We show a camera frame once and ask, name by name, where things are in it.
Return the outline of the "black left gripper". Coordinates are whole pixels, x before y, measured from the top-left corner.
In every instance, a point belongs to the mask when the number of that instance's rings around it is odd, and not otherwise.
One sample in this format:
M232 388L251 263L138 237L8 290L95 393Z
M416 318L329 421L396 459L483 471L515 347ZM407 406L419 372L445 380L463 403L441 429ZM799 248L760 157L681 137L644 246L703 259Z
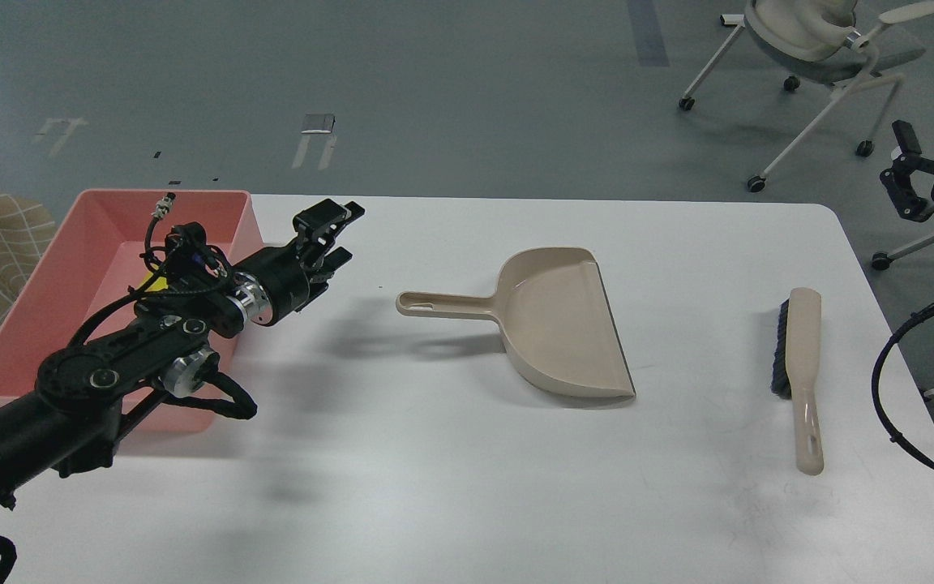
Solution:
M336 271L353 258L344 247L333 249L336 238L364 214L366 210L356 202L312 204L293 216L292 243L264 247L238 262L231 299L245 319L272 326L315 302Z

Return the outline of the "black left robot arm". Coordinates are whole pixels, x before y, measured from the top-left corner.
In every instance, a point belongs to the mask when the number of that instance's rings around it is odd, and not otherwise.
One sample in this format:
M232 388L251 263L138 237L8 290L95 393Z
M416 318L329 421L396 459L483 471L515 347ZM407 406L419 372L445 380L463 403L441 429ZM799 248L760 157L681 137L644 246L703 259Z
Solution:
M293 218L284 247L231 263L196 221L152 244L174 200L163 195L146 228L148 278L89 316L41 362L32 391L0 407L0 507L14 508L16 489L45 470L66 478L109 468L120 441L164 404L255 417L255 400L222 372L211 333L231 339L314 302L351 259L336 238L365 212L325 199ZM0 535L0 583L15 562L14 543Z

